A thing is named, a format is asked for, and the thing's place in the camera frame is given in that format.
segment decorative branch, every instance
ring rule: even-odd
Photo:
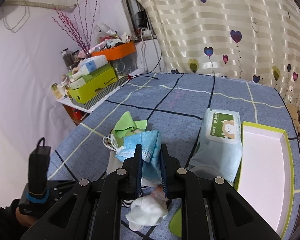
[[[80,6],[79,6],[79,0],[77,0],[77,6],[78,6],[78,11],[79,11],[79,17],[80,17],[80,22],[81,22],[81,27],[82,27],[82,31],[83,31],[83,36],[85,37],[85,40],[87,42],[87,45],[89,45],[88,41],[87,41],[87,37],[86,34],[84,33],[84,28],[83,28],[83,24],[82,24],[82,19],[81,19],[81,12],[80,12]]]
[[[85,12],[84,12],[84,19],[85,19],[85,29],[83,27],[83,22],[82,22],[82,18],[81,18],[81,12],[80,12],[80,6],[79,6],[79,0],[77,0],[77,7],[78,7],[78,11],[79,11],[79,17],[80,17],[80,23],[81,23],[81,27],[82,27],[82,32],[83,32],[83,36],[80,34],[79,32],[79,27],[78,27],[78,23],[77,23],[77,18],[74,15],[74,22],[75,25],[73,24],[73,22],[71,21],[71,19],[69,18],[68,15],[66,15],[65,13],[61,12],[60,10],[58,11],[56,8],[56,12],[58,14],[58,18],[59,20],[62,22],[63,26],[54,18],[52,17],[52,19],[57,23],[57,25],[67,33],[67,35],[73,40],[75,41],[80,48],[85,52],[88,53],[90,46],[91,46],[91,37],[92,37],[92,31],[93,31],[93,25],[95,22],[95,16],[96,16],[96,11],[97,11],[97,6],[99,4],[99,0],[96,0],[96,6],[94,9],[94,14],[93,14],[93,19],[92,19],[92,24],[91,24],[91,32],[90,32],[90,36],[89,36],[89,31],[88,31],[88,22],[87,22],[87,6],[88,6],[88,0],[85,1]]]
[[[85,11],[84,11],[84,20],[86,22],[86,31],[87,31],[87,44],[88,47],[90,48],[90,43],[89,43],[89,33],[88,33],[88,23],[87,23],[87,5],[88,5],[88,0],[86,0],[86,5],[85,5]]]
[[[99,1],[99,0],[96,0],[96,7],[94,8],[93,20],[92,20],[92,24],[91,24],[91,32],[90,32],[90,43],[89,43],[89,47],[91,46],[91,36],[92,36],[93,24],[94,24],[94,20],[95,20],[95,16],[96,16],[96,11],[97,11],[97,6],[98,6],[98,1]]]

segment orange box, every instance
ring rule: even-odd
[[[119,45],[111,49],[104,49],[102,51],[93,52],[92,56],[105,55],[108,61],[123,58],[136,51],[136,46],[133,41]]]

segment green box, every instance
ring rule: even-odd
[[[97,93],[104,87],[116,81],[117,76],[114,73],[114,69],[110,67],[108,70],[95,76],[92,80],[84,84],[82,87],[77,89],[70,89],[69,93],[71,97],[75,99],[78,103],[84,104],[93,97],[95,97]]]
[[[89,81],[94,79],[96,76],[102,74],[104,71],[108,70],[111,67],[112,67],[111,64],[107,63],[107,64],[103,65],[102,67],[98,68],[97,70],[91,72],[90,74],[82,76],[81,78],[79,78],[78,80],[76,80],[70,84],[71,89],[77,89],[77,88],[82,87],[84,84],[88,83]]]
[[[99,102],[102,98],[104,98],[107,94],[111,93],[113,90],[115,90],[118,86],[122,85],[124,82],[128,80],[128,75],[126,74],[118,74],[118,80],[111,85],[103,88],[97,95],[90,99],[88,102],[82,104],[78,103],[77,101],[71,99],[71,102],[76,105],[80,106],[84,109],[89,110],[92,106],[94,106],[97,102]]]

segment wet wipes package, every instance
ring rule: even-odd
[[[241,121],[238,112],[207,109],[194,156],[189,164],[217,170],[234,182],[242,158]]]

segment striped box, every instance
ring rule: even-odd
[[[90,109],[94,104],[96,104],[98,101],[100,101],[102,98],[104,98],[107,94],[115,90],[118,86],[122,85],[124,82],[128,80],[128,75],[126,74],[118,74],[118,80],[111,85],[103,88],[94,98],[90,99],[88,102],[82,104],[78,103],[76,100],[71,98],[71,102],[76,105],[80,106],[84,109]]]

